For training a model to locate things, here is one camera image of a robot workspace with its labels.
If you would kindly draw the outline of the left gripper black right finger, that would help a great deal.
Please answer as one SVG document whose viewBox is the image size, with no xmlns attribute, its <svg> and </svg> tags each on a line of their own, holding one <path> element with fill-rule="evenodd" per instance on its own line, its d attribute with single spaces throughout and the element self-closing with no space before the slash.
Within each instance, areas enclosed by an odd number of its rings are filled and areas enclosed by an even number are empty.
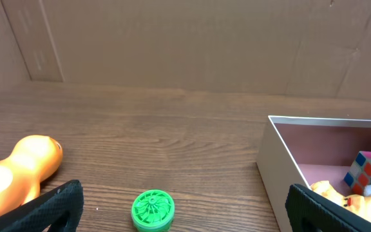
<svg viewBox="0 0 371 232">
<path fill-rule="evenodd" d="M 371 222 L 301 184 L 290 186 L 285 208 L 294 232 L 371 231 Z"/>
</svg>

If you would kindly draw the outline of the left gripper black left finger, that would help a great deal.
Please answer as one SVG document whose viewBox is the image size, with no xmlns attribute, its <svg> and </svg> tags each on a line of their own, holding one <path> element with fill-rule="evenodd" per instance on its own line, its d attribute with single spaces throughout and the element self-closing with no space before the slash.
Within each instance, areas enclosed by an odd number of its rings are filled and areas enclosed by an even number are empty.
<svg viewBox="0 0 371 232">
<path fill-rule="evenodd" d="M 70 180 L 0 216 L 0 232 L 76 232 L 83 206 L 83 187 Z"/>
</svg>

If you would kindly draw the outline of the white box pink interior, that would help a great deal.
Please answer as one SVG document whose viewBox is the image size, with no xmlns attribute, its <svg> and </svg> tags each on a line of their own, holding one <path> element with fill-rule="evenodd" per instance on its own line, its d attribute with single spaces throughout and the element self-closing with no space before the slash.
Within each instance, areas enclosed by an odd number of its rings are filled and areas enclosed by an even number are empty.
<svg viewBox="0 0 371 232">
<path fill-rule="evenodd" d="M 371 120 L 270 115 L 256 163 L 279 229 L 291 230 L 285 202 L 292 184 L 327 180 L 352 194 L 344 177 L 360 151 L 371 151 Z"/>
</svg>

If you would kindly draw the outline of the white plush duck toy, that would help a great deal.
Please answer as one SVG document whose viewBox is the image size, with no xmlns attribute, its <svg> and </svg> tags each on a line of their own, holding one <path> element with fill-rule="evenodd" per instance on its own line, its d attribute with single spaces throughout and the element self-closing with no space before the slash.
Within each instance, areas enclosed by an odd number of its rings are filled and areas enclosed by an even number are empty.
<svg viewBox="0 0 371 232">
<path fill-rule="evenodd" d="M 371 185 L 365 186 L 363 195 L 349 196 L 338 193 L 327 180 L 316 182 L 310 187 L 315 193 L 371 222 Z"/>
</svg>

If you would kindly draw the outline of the multicoloured puzzle cube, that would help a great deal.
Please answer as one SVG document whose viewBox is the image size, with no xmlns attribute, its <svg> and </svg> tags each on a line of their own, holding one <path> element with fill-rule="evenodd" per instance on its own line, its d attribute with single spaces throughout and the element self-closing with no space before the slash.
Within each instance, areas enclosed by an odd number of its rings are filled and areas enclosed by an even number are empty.
<svg viewBox="0 0 371 232">
<path fill-rule="evenodd" d="M 365 186 L 371 184 L 371 151 L 360 151 L 344 179 L 353 193 L 362 195 Z"/>
</svg>

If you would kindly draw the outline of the orange dinosaur figure toy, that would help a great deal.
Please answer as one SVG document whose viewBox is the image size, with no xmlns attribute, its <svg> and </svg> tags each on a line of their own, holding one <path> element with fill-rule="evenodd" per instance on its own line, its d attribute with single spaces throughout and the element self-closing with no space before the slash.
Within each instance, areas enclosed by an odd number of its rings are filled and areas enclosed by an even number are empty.
<svg viewBox="0 0 371 232">
<path fill-rule="evenodd" d="M 45 135 L 21 139 L 11 154 L 0 160 L 0 216 L 37 198 L 41 182 L 61 165 L 63 148 Z"/>
</svg>

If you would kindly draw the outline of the green round wheel toy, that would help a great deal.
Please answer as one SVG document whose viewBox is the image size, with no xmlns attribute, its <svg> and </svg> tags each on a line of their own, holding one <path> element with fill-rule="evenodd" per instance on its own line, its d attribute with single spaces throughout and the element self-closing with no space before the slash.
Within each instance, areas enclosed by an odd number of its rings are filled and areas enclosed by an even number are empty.
<svg viewBox="0 0 371 232">
<path fill-rule="evenodd" d="M 138 232 L 168 232 L 175 218 L 175 201 L 165 191 L 147 190 L 133 201 L 131 218 Z"/>
</svg>

